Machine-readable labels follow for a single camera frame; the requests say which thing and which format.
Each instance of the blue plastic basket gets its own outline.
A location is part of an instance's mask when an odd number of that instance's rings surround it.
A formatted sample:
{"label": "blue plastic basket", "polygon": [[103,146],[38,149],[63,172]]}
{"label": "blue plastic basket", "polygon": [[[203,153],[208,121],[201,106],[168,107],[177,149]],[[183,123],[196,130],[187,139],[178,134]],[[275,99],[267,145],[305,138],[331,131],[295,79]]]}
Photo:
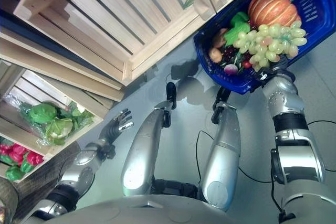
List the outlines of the blue plastic basket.
{"label": "blue plastic basket", "polygon": [[[228,27],[231,18],[239,11],[247,11],[251,0],[235,0],[220,11],[195,35],[194,41],[198,58],[207,74],[219,85],[244,94],[255,90],[260,82],[254,78],[255,72],[246,69],[238,76],[226,75],[222,68],[208,56],[214,35],[223,27]],[[293,64],[317,44],[336,30],[336,0],[293,0],[302,19],[302,28],[307,31],[308,43],[299,47],[299,54],[289,60]]]}

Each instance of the black joint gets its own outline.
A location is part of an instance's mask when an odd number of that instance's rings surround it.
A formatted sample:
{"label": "black joint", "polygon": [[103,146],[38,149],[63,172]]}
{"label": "black joint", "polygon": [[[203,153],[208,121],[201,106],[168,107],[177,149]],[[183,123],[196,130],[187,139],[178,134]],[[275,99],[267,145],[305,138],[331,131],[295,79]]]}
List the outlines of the black joint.
{"label": "black joint", "polygon": [[71,212],[76,210],[79,194],[71,186],[58,185],[47,196],[47,199],[59,203],[60,205],[64,206],[68,212]]}
{"label": "black joint", "polygon": [[172,110],[176,108],[176,86],[172,82],[168,82],[166,86],[167,100],[173,103]]}
{"label": "black joint", "polygon": [[165,110],[163,112],[163,127],[169,128],[171,124],[172,124],[172,118],[170,116],[170,112]]}
{"label": "black joint", "polygon": [[211,122],[213,124],[218,124],[219,123],[219,116],[222,113],[222,111],[224,110],[223,107],[217,107],[215,112],[213,113],[212,117],[211,117]]}
{"label": "black joint", "polygon": [[308,130],[306,118],[302,114],[285,113],[273,117],[275,132],[288,129]]}

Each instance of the wooden crate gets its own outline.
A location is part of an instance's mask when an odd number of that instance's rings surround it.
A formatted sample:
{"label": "wooden crate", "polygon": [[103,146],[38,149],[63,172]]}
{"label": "wooden crate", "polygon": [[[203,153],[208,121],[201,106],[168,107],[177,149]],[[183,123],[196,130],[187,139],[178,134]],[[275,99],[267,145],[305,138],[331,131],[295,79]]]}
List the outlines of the wooden crate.
{"label": "wooden crate", "polygon": [[127,85],[215,15],[210,0],[186,2],[21,0],[14,14]]}
{"label": "wooden crate", "polygon": [[[108,113],[108,106],[111,104],[110,102],[107,106],[107,100],[103,99],[105,101],[105,105],[103,105],[98,101],[101,99],[100,97],[93,99],[91,97],[93,94],[91,93],[87,94],[86,92],[73,86],[49,77],[40,76],[30,70],[25,70],[16,65],[8,66],[7,70],[5,70],[5,73],[0,79],[0,84],[1,83],[7,85],[0,86],[0,94],[2,95],[2,101],[0,101],[0,136],[44,157],[45,161],[38,165],[34,171],[39,169],[57,153],[76,141],[90,129],[98,125]],[[12,94],[21,101],[28,102],[32,105],[48,101],[61,108],[65,108],[65,106],[69,105],[70,102],[74,101],[77,103],[79,108],[87,109],[95,115],[93,123],[85,126],[77,132],[74,132],[66,140],[66,143],[63,146],[41,146],[37,143],[38,137],[32,133],[29,125],[18,114],[17,109],[4,101],[4,96],[7,94]],[[3,163],[0,164],[0,176],[5,176],[7,168],[8,165]],[[30,174],[31,173],[26,174],[23,179],[28,177]]]}

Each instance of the pumpkin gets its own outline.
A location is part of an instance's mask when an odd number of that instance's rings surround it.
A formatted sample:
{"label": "pumpkin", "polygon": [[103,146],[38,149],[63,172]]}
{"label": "pumpkin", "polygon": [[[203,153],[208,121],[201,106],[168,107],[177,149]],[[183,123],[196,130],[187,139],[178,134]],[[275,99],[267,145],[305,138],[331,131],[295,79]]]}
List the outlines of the pumpkin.
{"label": "pumpkin", "polygon": [[295,5],[290,0],[252,0],[248,16],[257,26],[262,24],[270,26],[276,23],[290,26],[294,21],[301,20]]}

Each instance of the grey floor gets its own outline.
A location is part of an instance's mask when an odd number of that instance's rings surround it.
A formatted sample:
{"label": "grey floor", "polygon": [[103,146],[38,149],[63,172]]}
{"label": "grey floor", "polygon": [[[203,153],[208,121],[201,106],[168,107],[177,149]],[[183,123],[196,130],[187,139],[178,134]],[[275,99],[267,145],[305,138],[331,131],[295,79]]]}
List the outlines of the grey floor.
{"label": "grey floor", "polygon": [[[336,121],[336,35],[329,37],[312,52],[292,65],[296,85],[306,104],[308,122]],[[177,109],[172,112],[172,125],[163,129],[156,162],[155,177],[197,183],[195,143],[199,130],[214,136],[216,126],[210,121],[212,103],[219,86],[198,64],[193,38],[187,39],[154,68],[146,78],[132,86],[128,97],[116,105],[103,123],[79,140],[81,147],[96,139],[102,127],[114,115],[128,108],[132,111],[134,127],[116,141],[117,155],[106,161],[96,173],[89,192],[79,201],[78,208],[122,197],[120,174],[132,140],[153,106],[165,99],[165,84],[177,86]],[[240,167],[259,180],[270,180],[270,149],[275,146],[274,127],[260,89],[245,95],[233,94],[230,103],[238,107],[242,149]],[[316,123],[310,127],[315,135],[324,163],[336,169],[336,125]],[[211,139],[201,135],[199,162],[201,171],[206,162]],[[336,194],[336,173],[327,173],[327,185]],[[276,198],[281,202],[282,186],[276,185]],[[238,174],[233,203],[227,214],[238,223],[278,223],[277,209],[271,201],[270,184],[261,184]]]}

